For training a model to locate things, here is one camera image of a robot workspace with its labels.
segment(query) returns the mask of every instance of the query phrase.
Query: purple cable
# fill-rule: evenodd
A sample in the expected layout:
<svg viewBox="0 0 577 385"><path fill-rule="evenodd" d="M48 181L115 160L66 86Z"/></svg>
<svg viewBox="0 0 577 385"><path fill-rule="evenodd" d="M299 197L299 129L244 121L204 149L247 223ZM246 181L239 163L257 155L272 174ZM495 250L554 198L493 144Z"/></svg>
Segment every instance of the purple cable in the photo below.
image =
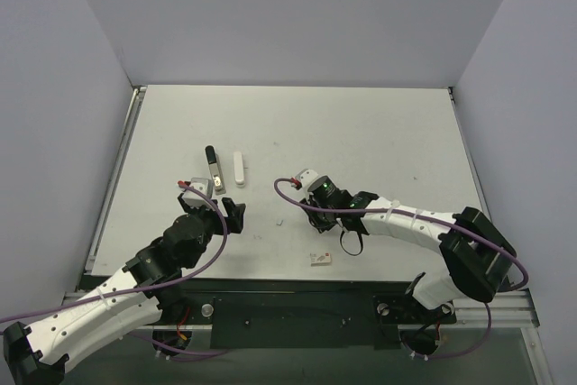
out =
<svg viewBox="0 0 577 385"><path fill-rule="evenodd" d="M451 358L458 358L460 356L468 355L469 353L474 352L477 349L479 349L481 346L483 346L485 344L485 342L487 342L487 340L489 340L490 329L493 325L493 318L490 314L490 308L489 308L488 304L485 304L485 308L487 308L487 329L485 330L485 334L483 334L483 337L477 343L475 343L474 345L472 345L471 347L469 347L463 351L455 352L455 353L440 353L438 355L433 354L433 355L425 356L422 353L417 353L417 352L413 351L410 347L407 346L407 344L405 342L403 342L403 344L405 345L405 347L407 349L409 349L409 351L414 353L416 357L426 359L428 361L449 360Z"/></svg>
<svg viewBox="0 0 577 385"><path fill-rule="evenodd" d="M182 349L177 349L176 347L172 347L172 346L168 346L165 343L159 342L157 340L154 340L151 337L147 337L145 335L138 335L136 333L128 333L129 336L134 337L134 338L139 338L145 342L148 343L152 343L158 347L161 347L162 349L166 349L168 351L174 352L174 353L180 353L183 355L193 355L193 356L201 356L202 358L195 358L194 361L203 361L205 359L208 358L215 358L216 356L220 356L220 355L224 355L226 353L226 351L222 351L222 352L192 352L192 351L183 351ZM181 361L193 361L190 358L183 358Z"/></svg>
<svg viewBox="0 0 577 385"><path fill-rule="evenodd" d="M210 207L212 207L213 210L218 215L218 219L220 220L220 222L223 225L223 241L221 242L220 247L218 248L218 251L216 252L216 254L205 265L201 266L200 268L191 272L190 274L188 274L185 277L181 277L179 279L172 280L172 281L167 281L166 283L156 284L154 286L144 286L141 288L117 290L116 292L105 293L105 294L103 294L104 298L119 297L121 295L128 295L130 293L138 293L138 292L144 292L144 291L148 291L148 290L157 290L157 289L169 288L170 286L174 286L176 284L182 283L183 281L190 280L193 277L196 277L196 275L200 274L201 272L206 270L208 267L210 267L213 263L215 263L216 259L218 259L220 257L220 255L223 253L223 250L226 246L226 239L228 237L228 235L227 235L228 234L228 226L226 225L226 220L224 220L223 213L220 211L220 209L218 209L218 206L216 206L212 202L212 200L210 200L210 198L205 196L200 191L197 191L197 190L189 187L188 185L186 185L184 183L179 183L179 187L181 187L187 191L191 191L192 193L194 193L197 196L204 199L206 201L206 203ZM54 307L54 308L45 308L43 310L32 311L31 313L24 313L24 314L15 315L15 316L2 317L2 318L0 318L0 324L2 324L4 322L13 322L14 320L26 319L29 317L49 315L49 314L57 313L59 311L66 310L69 308L83 306L85 304L89 304L91 302L98 301L100 299L101 299L100 297L86 298L86 299L81 299L79 301L72 302L72 303L67 304L65 306L59 306L59 307Z"/></svg>
<svg viewBox="0 0 577 385"><path fill-rule="evenodd" d="M279 196L281 196L282 198L284 198L286 201L288 201L290 204L298 206L298 207L302 207L303 209L307 209L309 211L315 211L315 212L323 212L325 214L383 214L388 212L389 210L385 207L381 208L381 209L324 209L322 207L315 207L315 206L310 206L310 205L305 205L303 203L299 203L297 202L297 200L294 200L292 198L290 198L289 196L287 196L286 194L284 194L282 191L280 191L279 189L279 183L280 182L288 182L290 184L293 184L292 179L288 179L288 178L279 178L277 180L274 181L274 190L277 192L277 194ZM456 230L457 232L461 232L462 234L466 234L467 236L469 236L470 238L473 239L473 241L475 241L476 243L482 243L483 245L485 245L486 247L491 248L492 250L500 253L503 257L505 257L506 259L510 260L512 263L515 264L515 266L517 266L517 268L521 271L521 274L523 274L523 279L518 283L518 284L514 284L511 287L509 287L508 289L504 290L505 292L512 292L514 290L518 290L523 288L528 282L529 282L529 274L527 272L527 269L525 268L525 266L523 266L523 264L517 259L517 257L513 256L510 252L508 252L507 250L504 250L501 247L498 247L497 245L495 245L494 243L486 240L485 238L483 238L482 236L477 235L474 232L471 232L468 229L465 229L464 227L460 227L459 225L454 225L453 223L447 223L446 221L443 220L439 220L438 218L433 218L432 216L426 216L426 215L419 215L419 214L414 214L412 212L409 211L404 211L402 209L392 209L391 212L393 214L400 214L400 215L405 215L405 216L411 216L411 217L415 217L417 220L423 220L423 221L428 221L429 223L435 223L437 225L444 225L445 227L449 227L451 229Z"/></svg>

